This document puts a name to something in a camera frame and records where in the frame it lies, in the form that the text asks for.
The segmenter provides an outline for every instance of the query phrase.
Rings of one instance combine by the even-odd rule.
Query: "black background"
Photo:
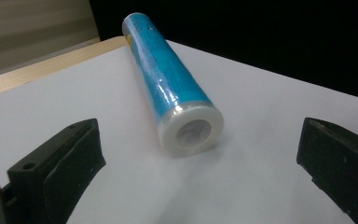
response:
[[[89,0],[101,40],[143,12],[165,38],[358,96],[358,1]]]

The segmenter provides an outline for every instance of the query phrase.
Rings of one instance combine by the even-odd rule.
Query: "white table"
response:
[[[214,148],[160,148],[122,47],[0,93],[0,185],[55,133],[97,118],[107,164],[68,223],[352,223],[296,154],[305,117],[358,134],[358,98],[170,43],[225,117]]]

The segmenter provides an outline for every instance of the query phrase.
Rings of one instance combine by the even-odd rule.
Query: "plastic wrap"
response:
[[[209,148],[223,130],[220,111],[145,14],[130,14],[122,31],[153,110],[162,147],[175,156]]]

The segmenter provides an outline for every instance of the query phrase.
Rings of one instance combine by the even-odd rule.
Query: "wooden table edge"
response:
[[[43,62],[34,63],[0,75],[0,92],[8,91],[27,82],[48,76],[69,66],[118,49],[127,44],[124,36],[117,36],[97,44],[77,49]]]

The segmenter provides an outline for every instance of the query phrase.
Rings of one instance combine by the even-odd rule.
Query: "cylindrical filter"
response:
[[[132,56],[158,126],[163,148],[190,156],[210,147],[223,130],[223,116],[178,56],[142,13],[123,21]]]

